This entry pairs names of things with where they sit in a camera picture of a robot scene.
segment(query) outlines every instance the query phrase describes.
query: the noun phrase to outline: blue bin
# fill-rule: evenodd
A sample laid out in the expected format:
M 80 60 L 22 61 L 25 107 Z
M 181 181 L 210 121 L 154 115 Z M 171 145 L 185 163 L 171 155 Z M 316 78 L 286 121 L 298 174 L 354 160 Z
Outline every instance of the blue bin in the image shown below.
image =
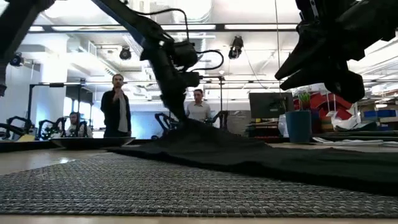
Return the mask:
M 292 143 L 308 143 L 311 140 L 312 125 L 310 111 L 286 113 L 287 132 Z

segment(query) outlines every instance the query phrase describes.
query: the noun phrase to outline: window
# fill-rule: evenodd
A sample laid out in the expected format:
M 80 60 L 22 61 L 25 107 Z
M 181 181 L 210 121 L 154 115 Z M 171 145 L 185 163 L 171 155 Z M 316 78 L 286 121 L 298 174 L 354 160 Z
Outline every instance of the window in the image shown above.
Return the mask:
M 93 120 L 94 129 L 105 128 L 104 113 L 97 106 L 92 107 L 91 119 Z
M 72 99 L 69 97 L 65 97 L 63 99 L 63 115 L 69 116 L 72 112 Z
M 80 102 L 80 118 L 89 120 L 90 119 L 91 105 L 89 103 Z

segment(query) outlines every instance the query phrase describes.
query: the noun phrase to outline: green plant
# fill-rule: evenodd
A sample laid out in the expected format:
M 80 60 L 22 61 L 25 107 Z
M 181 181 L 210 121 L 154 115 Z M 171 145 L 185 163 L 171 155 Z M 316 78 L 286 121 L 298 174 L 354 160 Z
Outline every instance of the green plant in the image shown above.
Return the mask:
M 300 101 L 300 110 L 310 110 L 311 109 L 311 94 L 305 92 L 298 95 L 298 100 Z

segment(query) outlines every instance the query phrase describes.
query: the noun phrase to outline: gray woven placemat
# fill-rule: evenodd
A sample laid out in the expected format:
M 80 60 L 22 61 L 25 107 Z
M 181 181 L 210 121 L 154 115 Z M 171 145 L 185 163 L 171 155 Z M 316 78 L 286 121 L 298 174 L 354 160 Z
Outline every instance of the gray woven placemat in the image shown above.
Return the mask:
M 0 213 L 398 218 L 398 198 L 105 154 L 0 176 Z

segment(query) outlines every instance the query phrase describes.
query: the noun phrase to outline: person sitting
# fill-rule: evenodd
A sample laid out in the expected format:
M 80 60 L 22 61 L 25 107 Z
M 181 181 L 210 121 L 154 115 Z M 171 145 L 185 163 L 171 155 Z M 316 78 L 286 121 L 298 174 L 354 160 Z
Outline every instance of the person sitting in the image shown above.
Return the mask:
M 69 115 L 70 127 L 67 129 L 67 136 L 80 137 L 80 138 L 92 138 L 93 132 L 90 127 L 87 126 L 86 122 L 80 122 L 80 114 L 72 112 Z M 79 127 L 78 134 L 76 135 L 76 127 Z

